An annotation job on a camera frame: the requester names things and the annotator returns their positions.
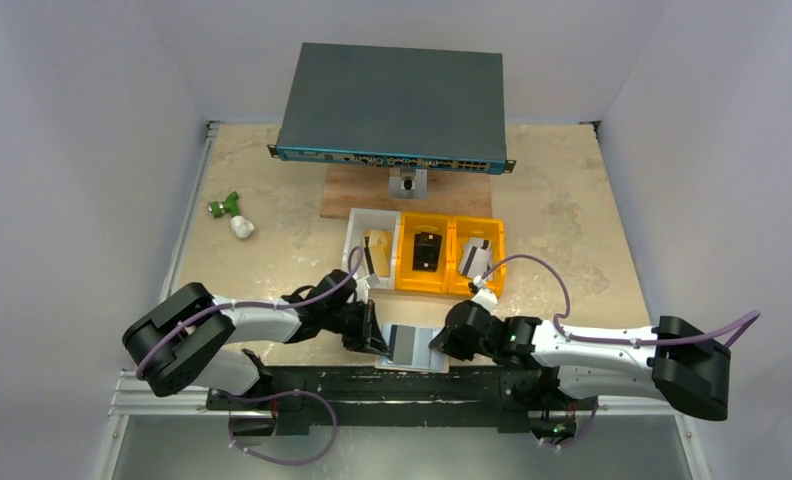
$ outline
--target table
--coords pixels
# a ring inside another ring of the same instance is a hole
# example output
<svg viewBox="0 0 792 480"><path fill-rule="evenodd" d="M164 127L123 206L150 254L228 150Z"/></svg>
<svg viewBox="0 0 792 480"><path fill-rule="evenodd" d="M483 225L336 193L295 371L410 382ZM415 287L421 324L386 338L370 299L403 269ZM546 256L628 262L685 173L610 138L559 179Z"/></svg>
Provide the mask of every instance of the table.
<svg viewBox="0 0 792 480"><path fill-rule="evenodd" d="M278 125L219 128L189 237L175 267L178 286L198 281L216 295L275 299L315 284L340 268L346 220L323 219L319 207L325 164L271 158ZM506 251L530 253L552 264L572 297L570 325L625 328L649 317L592 126L509 125L510 175L491 178L493 213L505 222ZM228 217L207 210L236 190L243 216L255 224L245 240ZM379 323L442 326L463 298L373 291ZM494 314L551 318L563 311L561 289L549 272L527 260L508 266L505 293ZM347 352L340 336L321 332L295 345L245 346L267 365L370 365L367 354ZM491 363L481 358L473 363Z"/></svg>

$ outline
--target white box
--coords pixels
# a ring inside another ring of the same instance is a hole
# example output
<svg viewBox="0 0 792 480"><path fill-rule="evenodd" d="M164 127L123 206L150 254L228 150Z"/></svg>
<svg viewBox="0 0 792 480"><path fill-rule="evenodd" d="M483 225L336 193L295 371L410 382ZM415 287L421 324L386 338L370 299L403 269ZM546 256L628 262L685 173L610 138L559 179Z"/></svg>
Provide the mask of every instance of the white box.
<svg viewBox="0 0 792 480"><path fill-rule="evenodd" d="M367 230L387 230L393 233L393 245L390 247L390 276L379 277L379 284L373 288L393 290L396 277L396 253L399 251L399 225L402 222L402 212L391 210L369 210L353 208L349 213L349 228L346 230L346 244L343 245L343 270L349 271L349 251L354 246L361 246L364 232ZM367 269L363 262L363 253L355 255L356 262L361 262L357 277L367 276Z"/></svg>

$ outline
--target gray rectangular device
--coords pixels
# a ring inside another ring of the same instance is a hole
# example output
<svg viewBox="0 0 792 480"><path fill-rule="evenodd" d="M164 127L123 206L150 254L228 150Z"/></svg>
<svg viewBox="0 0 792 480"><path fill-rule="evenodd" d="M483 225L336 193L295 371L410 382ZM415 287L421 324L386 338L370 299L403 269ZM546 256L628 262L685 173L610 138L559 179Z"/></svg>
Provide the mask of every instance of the gray rectangular device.
<svg viewBox="0 0 792 480"><path fill-rule="evenodd" d="M304 43L273 157L508 173L502 55Z"/></svg>

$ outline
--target white wall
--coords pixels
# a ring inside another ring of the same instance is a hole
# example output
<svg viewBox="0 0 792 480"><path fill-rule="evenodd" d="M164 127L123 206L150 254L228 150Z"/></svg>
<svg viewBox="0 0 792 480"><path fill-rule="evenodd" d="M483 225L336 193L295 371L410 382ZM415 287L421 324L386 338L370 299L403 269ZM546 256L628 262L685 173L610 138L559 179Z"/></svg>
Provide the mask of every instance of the white wall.
<svg viewBox="0 0 792 480"><path fill-rule="evenodd" d="M792 479L792 0L671 2L600 138L650 312L762 311L700 422L715 478Z"/></svg>
<svg viewBox="0 0 792 480"><path fill-rule="evenodd" d="M281 121L302 42L504 55L509 119L601 118L667 0L146 0L199 112Z"/></svg>
<svg viewBox="0 0 792 480"><path fill-rule="evenodd" d="M0 479L87 478L203 138L142 4L0 0Z"/></svg>

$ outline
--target table surface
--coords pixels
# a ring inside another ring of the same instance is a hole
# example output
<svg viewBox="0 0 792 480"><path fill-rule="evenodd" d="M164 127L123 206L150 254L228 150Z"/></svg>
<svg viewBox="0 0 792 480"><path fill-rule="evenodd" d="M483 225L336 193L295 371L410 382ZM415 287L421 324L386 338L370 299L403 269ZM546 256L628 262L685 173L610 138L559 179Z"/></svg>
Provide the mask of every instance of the table surface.
<svg viewBox="0 0 792 480"><path fill-rule="evenodd" d="M186 248L176 266L178 286L201 282L215 295L268 299L315 284L340 268L347 220L319 216L325 164L283 162L266 145L278 125L222 125L200 197L191 212ZM566 323L625 328L649 325L611 186L589 125L509 125L514 173L491 177L494 217L505 222L506 252L537 255L564 278L572 298ZM229 218L214 219L208 202L236 190L255 233L241 240ZM442 326L461 297L373 291L379 323ZM509 263L494 314L552 318L564 297L552 275L528 260ZM369 365L347 352L340 336L321 332L295 345L250 342L269 365ZM475 363L491 363L477 357Z"/></svg>

